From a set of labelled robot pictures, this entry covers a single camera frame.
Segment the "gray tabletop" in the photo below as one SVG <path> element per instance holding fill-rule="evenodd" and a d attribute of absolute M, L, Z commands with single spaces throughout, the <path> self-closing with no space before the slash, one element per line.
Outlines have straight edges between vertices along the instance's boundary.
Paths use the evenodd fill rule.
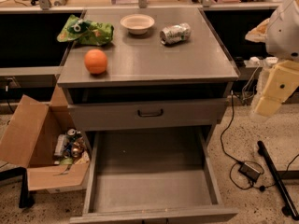
<path fill-rule="evenodd" d="M 122 17 L 136 13 L 155 19 L 154 26 L 144 35 L 131 35 L 120 24 Z M 74 46 L 58 80 L 61 87 L 222 82 L 238 78 L 234 61 L 223 52 L 196 7 L 98 8 L 89 9 L 85 19 L 112 23 L 113 41 L 103 47 Z M 190 39 L 164 46 L 160 31 L 183 22 L 192 28 Z M 85 68 L 84 55 L 90 49 L 100 49 L 107 55 L 105 73 L 94 76 Z"/>

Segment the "orange fruit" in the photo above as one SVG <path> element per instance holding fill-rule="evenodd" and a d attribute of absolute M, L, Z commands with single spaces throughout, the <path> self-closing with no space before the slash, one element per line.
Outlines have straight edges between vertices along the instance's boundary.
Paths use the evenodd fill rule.
<path fill-rule="evenodd" d="M 84 56 L 84 64 L 91 74 L 101 74 L 107 69 L 107 56 L 100 49 L 90 49 Z"/>

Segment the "green chip bag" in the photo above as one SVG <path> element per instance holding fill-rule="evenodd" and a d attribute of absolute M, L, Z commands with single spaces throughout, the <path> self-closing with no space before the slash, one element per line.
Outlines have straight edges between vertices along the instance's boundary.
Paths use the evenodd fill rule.
<path fill-rule="evenodd" d="M 112 41 L 114 27 L 110 23 L 83 20 L 71 15 L 58 34 L 59 42 L 77 40 L 82 45 L 102 46 Z"/>

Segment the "floor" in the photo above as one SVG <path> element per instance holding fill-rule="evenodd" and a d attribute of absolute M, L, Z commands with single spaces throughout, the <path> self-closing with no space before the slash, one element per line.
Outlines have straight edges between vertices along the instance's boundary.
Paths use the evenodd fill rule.
<path fill-rule="evenodd" d="M 276 187 L 260 192 L 261 185 L 272 185 L 273 179 L 267 169 L 263 157 L 257 153 L 257 141 L 264 142 L 276 167 L 285 170 L 288 163 L 299 153 L 299 105 L 287 104 L 266 123 L 256 123 L 250 120 L 250 106 L 237 105 L 235 100 L 235 117 L 231 127 L 223 136 L 225 150 L 230 155 L 242 161 L 255 161 L 264 168 L 255 188 L 240 189 L 230 179 L 230 170 L 235 164 L 227 157 L 221 148 L 221 133 L 232 118 L 232 107 L 225 112 L 222 122 L 217 125 L 208 146 L 208 152 L 213 164 L 215 176 L 218 180 L 223 203 L 227 207 L 236 207 L 238 215 L 228 221 L 235 223 L 260 224 L 289 224 L 296 223 L 291 217 L 285 217 L 281 208 L 284 206 Z M 7 127 L 11 115 L 0 116 L 0 136 Z M 0 169 L 4 171 L 13 167 L 8 164 Z M 232 179 L 241 188 L 248 186 L 247 179 L 235 166 Z M 299 169 L 299 159 L 291 169 Z M 288 191 L 299 208 L 299 183 L 288 181 Z M 84 191 L 72 191 L 60 194 L 48 194 L 39 191 L 34 195 L 35 204 L 31 208 L 20 209 L 19 196 L 21 188 L 20 178 L 11 178 L 0 182 L 0 219 L 1 223 L 68 223 L 69 218 L 80 216 L 84 204 Z"/>

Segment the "desk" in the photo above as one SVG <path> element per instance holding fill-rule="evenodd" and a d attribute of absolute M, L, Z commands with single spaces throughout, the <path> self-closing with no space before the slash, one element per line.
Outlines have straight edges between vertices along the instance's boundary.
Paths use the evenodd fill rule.
<path fill-rule="evenodd" d="M 120 20 L 132 13 L 150 15 L 155 25 L 145 35 L 128 34 Z M 222 205 L 206 146 L 238 73 L 201 11 L 99 8 L 85 19 L 111 22 L 115 33 L 99 48 L 108 58 L 104 74 L 84 67 L 94 47 L 76 45 L 58 79 L 93 153 L 84 214 L 71 223 L 232 218 L 237 210 Z M 160 31 L 182 22 L 192 27 L 191 38 L 162 45 Z"/>

